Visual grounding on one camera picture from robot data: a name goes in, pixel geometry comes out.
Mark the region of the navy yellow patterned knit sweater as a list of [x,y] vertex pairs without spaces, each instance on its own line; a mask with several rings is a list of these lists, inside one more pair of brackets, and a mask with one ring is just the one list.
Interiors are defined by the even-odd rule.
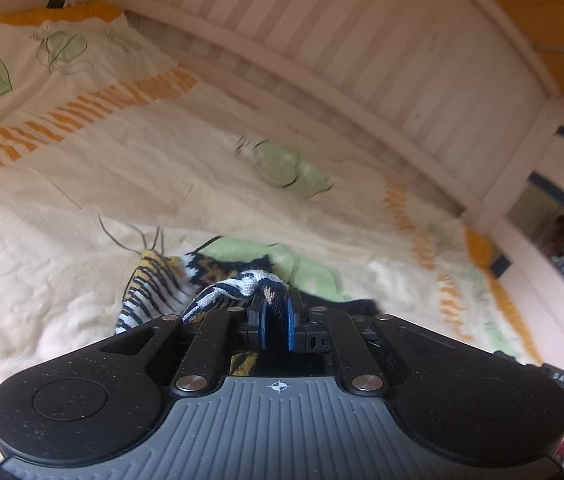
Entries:
[[214,240],[205,248],[181,256],[166,256],[155,248],[138,252],[139,262],[122,293],[115,332],[125,333],[168,314],[183,315],[206,288],[227,281],[215,304],[246,306],[255,295],[254,278],[270,274],[299,291],[308,307],[340,309],[351,316],[376,315],[371,299],[348,299],[340,280],[322,263],[292,252],[281,244],[259,245],[239,240]]

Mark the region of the white blue shelf unit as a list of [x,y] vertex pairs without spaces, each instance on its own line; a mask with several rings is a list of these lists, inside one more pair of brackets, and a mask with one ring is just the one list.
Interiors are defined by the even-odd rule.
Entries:
[[492,230],[492,266],[539,352],[564,368],[564,118]]

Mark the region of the cream leaf print bedsheet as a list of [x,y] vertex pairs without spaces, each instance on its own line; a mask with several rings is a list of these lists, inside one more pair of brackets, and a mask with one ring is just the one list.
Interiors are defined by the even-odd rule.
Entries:
[[0,15],[0,382],[114,332],[155,248],[281,244],[348,299],[539,362],[486,240],[330,132],[187,70],[104,3]]

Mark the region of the white slatted bed headboard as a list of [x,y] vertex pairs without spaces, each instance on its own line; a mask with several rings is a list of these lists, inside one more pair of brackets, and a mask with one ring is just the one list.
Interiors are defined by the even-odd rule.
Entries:
[[[45,1],[0,0],[0,11]],[[521,195],[564,117],[555,79],[492,0],[106,1],[243,99],[303,96],[370,134],[482,231]]]

